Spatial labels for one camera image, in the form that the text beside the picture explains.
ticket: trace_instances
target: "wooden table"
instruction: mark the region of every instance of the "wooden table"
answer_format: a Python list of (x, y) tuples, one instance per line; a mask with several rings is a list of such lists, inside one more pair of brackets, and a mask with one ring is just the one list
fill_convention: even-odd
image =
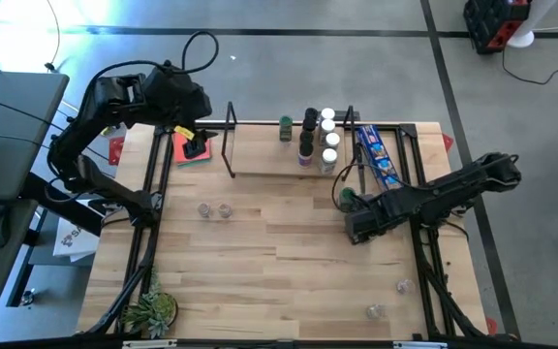
[[(450, 165), (440, 125), (416, 125), (426, 178), (447, 174)], [(142, 186), (152, 133), (152, 127), (138, 125), (126, 136), (116, 179), (129, 188)], [(350, 156), (347, 135), (343, 141)], [(382, 136), (399, 171), (395, 138), (391, 133)], [(352, 246), (343, 232), (343, 214), (330, 199), (332, 179), (232, 179), (220, 156), (221, 137), (212, 143), (211, 162), (171, 167), (155, 260), (164, 291), (180, 304), (169, 337), (386, 340), (426, 334), (419, 286), (405, 295), (396, 291), (403, 279), (419, 285), (408, 224)], [(229, 134), (228, 155), (232, 140)], [(408, 141), (406, 146), (412, 155)], [(414, 164), (409, 164), (416, 183)], [(161, 167), (159, 161), (154, 183)], [(375, 188), (371, 173), (365, 173), (367, 187)], [(357, 171), (352, 171), (347, 185), (358, 188), (357, 181)], [(201, 202), (213, 207), (210, 218), (197, 213)], [(231, 218), (218, 215), (221, 203), (232, 206)], [(126, 222), (103, 230), (79, 330), (95, 324), (120, 291), (132, 235)], [(444, 226), (439, 243), (449, 290), (474, 325), (486, 332), (466, 238)], [(440, 303), (433, 290), (430, 293), (442, 331)], [(366, 308), (372, 304), (384, 307), (382, 319), (367, 319)]]

